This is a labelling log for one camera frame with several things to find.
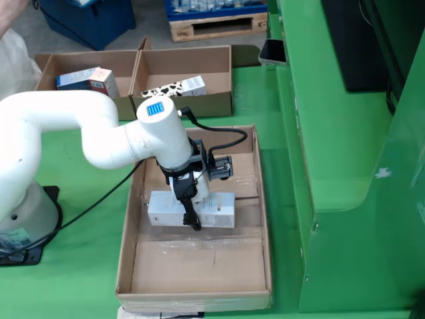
white plastic bag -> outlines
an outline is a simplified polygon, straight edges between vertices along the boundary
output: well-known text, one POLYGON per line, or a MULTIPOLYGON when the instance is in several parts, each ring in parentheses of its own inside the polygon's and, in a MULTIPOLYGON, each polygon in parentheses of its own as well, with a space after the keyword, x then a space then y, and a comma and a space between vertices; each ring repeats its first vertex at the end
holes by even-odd
POLYGON ((12 29, 0 39, 0 76, 0 101, 34 90, 41 77, 40 68, 28 56, 25 41, 12 29))

floor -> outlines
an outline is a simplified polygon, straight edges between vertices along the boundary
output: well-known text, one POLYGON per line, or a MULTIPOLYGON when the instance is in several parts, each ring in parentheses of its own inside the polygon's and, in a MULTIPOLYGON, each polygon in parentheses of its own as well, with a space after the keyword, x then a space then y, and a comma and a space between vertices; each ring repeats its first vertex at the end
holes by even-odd
MULTIPOLYGON (((174 43, 171 39, 169 24, 165 13, 164 0, 133 0, 133 11, 137 27, 129 30, 106 47, 106 50, 136 49, 144 36, 149 36, 155 49, 202 47, 209 45, 247 44, 262 47, 266 33, 225 37, 218 39, 174 43)), ((41 11, 33 8, 31 1, 25 12, 17 19, 13 29, 18 32, 27 44, 31 57, 38 53, 63 53, 89 51, 74 42, 52 31, 41 11)))

wooden pallet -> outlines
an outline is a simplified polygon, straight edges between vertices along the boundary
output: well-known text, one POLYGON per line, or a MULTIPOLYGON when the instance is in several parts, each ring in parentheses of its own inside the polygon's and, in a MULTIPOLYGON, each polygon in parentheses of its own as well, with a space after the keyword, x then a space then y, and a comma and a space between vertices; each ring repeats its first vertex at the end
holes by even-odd
POLYGON ((170 21, 174 42, 247 35, 267 31, 267 13, 170 21))

small box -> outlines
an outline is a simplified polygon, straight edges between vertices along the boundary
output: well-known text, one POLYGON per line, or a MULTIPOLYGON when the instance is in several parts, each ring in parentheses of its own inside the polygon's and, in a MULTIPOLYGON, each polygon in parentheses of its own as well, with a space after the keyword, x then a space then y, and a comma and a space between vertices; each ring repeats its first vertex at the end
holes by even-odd
POLYGON ((93 91, 101 92, 110 98, 119 98, 120 90, 111 70, 97 68, 88 79, 93 91))
POLYGON ((157 95, 168 96, 169 98, 174 96, 200 96, 207 95, 207 90, 202 76, 198 75, 194 78, 188 78, 141 93, 142 98, 150 98, 157 95))
POLYGON ((56 77, 56 87, 58 90, 91 90, 88 78, 98 67, 59 75, 56 77))
MULTIPOLYGON (((193 204, 203 227, 234 228, 234 193, 215 193, 193 204)), ((171 191, 152 191, 147 216, 152 226, 182 224, 185 207, 171 191)))

blue container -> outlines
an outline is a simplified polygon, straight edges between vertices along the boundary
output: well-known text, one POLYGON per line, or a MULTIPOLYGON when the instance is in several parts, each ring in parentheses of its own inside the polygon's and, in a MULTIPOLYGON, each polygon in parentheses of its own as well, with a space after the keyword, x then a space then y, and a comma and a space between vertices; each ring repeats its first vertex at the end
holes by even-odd
POLYGON ((168 21, 267 12, 259 0, 165 0, 168 21))
POLYGON ((97 51, 135 28, 131 0, 91 0, 85 5, 71 0, 39 3, 52 30, 97 51))

